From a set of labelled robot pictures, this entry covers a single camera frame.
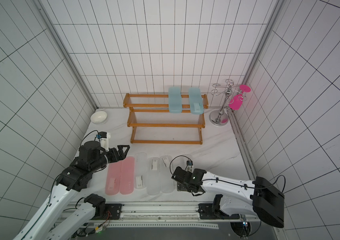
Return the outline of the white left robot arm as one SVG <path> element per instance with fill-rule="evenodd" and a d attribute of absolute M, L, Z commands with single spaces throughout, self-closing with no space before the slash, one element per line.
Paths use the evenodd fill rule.
<path fill-rule="evenodd" d="M 17 240 L 68 240 L 83 224 L 108 214 L 106 200 L 94 193 L 69 217 L 55 226 L 55 222 L 71 200 L 86 189 L 93 174 L 108 164 L 127 157 L 129 145 L 105 149 L 105 139 L 88 141 L 79 147 L 79 155 L 59 174 L 51 193 L 29 223 L 15 237 Z"/>

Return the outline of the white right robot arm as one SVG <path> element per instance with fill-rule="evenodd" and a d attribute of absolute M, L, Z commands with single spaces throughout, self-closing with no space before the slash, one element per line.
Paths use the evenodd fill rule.
<path fill-rule="evenodd" d="M 193 172 L 177 167 L 171 178 L 189 193 L 215 194 L 214 212 L 219 217 L 231 215 L 257 216 L 262 222 L 284 228 L 284 194 L 263 177 L 235 180 L 202 169 Z"/>

